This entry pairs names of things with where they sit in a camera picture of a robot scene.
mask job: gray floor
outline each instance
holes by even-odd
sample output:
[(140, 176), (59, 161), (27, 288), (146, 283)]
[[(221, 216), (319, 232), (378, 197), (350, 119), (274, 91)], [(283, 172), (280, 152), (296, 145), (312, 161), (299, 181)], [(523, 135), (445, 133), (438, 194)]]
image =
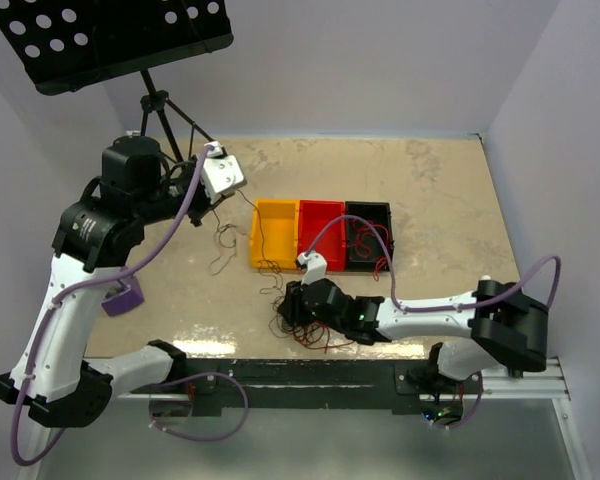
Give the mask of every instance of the gray floor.
[[(180, 429), (213, 434), (220, 419)], [(500, 479), (573, 478), (551, 401), (485, 401), (464, 427), (443, 432), (416, 417), (380, 411), (253, 410), (234, 437), (197, 444), (148, 428), (147, 404), (110, 405), (70, 431), (40, 479)]]

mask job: round hole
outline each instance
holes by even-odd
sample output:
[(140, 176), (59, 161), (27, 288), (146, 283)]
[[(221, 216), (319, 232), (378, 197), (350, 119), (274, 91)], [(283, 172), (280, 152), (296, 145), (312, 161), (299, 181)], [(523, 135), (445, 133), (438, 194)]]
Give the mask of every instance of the round hole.
[(5, 10), (9, 8), (9, 0), (0, 0), (0, 9)]
[(76, 33), (73, 36), (73, 41), (81, 47), (84, 47), (87, 43), (89, 43), (89, 38), (84, 33)]
[(76, 15), (76, 12), (74, 12), (70, 8), (65, 8), (62, 11), (62, 19), (67, 23), (73, 23), (76, 21), (77, 18), (78, 15)]
[(178, 16), (175, 12), (167, 12), (164, 15), (164, 19), (168, 24), (173, 25), (178, 20)]
[(62, 50), (64, 50), (64, 43), (62, 43), (62, 40), (58, 40), (57, 38), (54, 38), (53, 40), (51, 40), (49, 42), (49, 46), (51, 47), (52, 50), (56, 51), (56, 52), (61, 52)]
[(24, 26), (24, 24), (22, 22), (18, 22), (16, 20), (15, 22), (11, 22), (9, 24), (9, 30), (11, 30), (16, 35), (22, 35), (24, 32), (27, 31), (27, 28)]
[(46, 15), (38, 15), (36, 17), (36, 23), (40, 28), (49, 28), (51, 26), (51, 19)]
[(35, 45), (27, 45), (24, 49), (24, 53), (31, 58), (38, 58), (40, 56), (40, 49)]

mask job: tripod stand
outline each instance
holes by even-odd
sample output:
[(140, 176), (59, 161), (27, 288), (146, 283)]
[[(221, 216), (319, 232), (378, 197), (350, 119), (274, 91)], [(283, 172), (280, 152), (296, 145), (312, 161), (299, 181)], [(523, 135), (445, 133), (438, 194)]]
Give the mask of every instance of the tripod stand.
[(142, 80), (144, 81), (144, 84), (147, 87), (147, 91), (149, 92), (148, 95), (145, 95), (140, 100), (143, 112), (140, 135), (146, 135), (149, 114), (152, 112), (156, 112), (158, 114), (158, 118), (160, 119), (162, 129), (164, 130), (164, 133), (167, 136), (169, 145), (171, 146), (171, 150), (173, 150), (173, 155), (175, 156), (176, 162), (181, 163), (185, 161), (185, 158), (182, 156), (180, 148), (178, 147), (178, 143), (176, 142), (176, 138), (173, 135), (173, 130), (171, 130), (171, 125), (169, 125), (167, 114), (164, 111), (165, 105), (168, 105), (174, 112), (176, 112), (185, 122), (187, 122), (191, 126), (191, 137), (189, 139), (189, 154), (186, 158), (186, 160), (190, 160), (192, 154), (191, 149), (193, 146), (194, 132), (197, 131), (198, 133), (200, 133), (200, 135), (202, 135), (208, 142), (212, 142), (213, 138), (202, 128), (200, 128), (198, 124), (191, 119), (191, 117), (184, 113), (180, 107), (178, 107), (169, 99), (169, 92), (166, 92), (165, 90), (156, 90), (156, 86), (153, 83), (153, 79), (151, 78), (151, 74), (148, 70), (141, 70), (140, 74), (142, 75)]

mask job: black perforated metal plate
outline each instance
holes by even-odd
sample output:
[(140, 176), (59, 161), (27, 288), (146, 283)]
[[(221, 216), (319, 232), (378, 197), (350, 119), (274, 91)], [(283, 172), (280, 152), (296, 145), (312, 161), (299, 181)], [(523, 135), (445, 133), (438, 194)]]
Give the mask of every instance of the black perforated metal plate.
[(0, 29), (45, 95), (233, 42), (223, 0), (0, 0)]

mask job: gray wall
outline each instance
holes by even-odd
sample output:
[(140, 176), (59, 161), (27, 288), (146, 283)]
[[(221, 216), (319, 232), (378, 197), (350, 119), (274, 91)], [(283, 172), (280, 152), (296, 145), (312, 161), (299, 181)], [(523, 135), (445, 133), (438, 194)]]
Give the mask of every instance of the gray wall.
[[(551, 321), (600, 479), (600, 0), (562, 0), (487, 134), (521, 269), (564, 257)], [(546, 295), (544, 285), (533, 291)]]
[[(37, 94), (0, 34), (0, 373), (14, 366), (31, 334), (59, 216), (121, 130), (102, 86), (55, 99)], [(0, 479), (16, 472), (12, 412), (0, 403)]]
[[(231, 47), (155, 71), (214, 134), (441, 135), (489, 126), (558, 0), (226, 3)], [(139, 76), (106, 88), (139, 128)]]

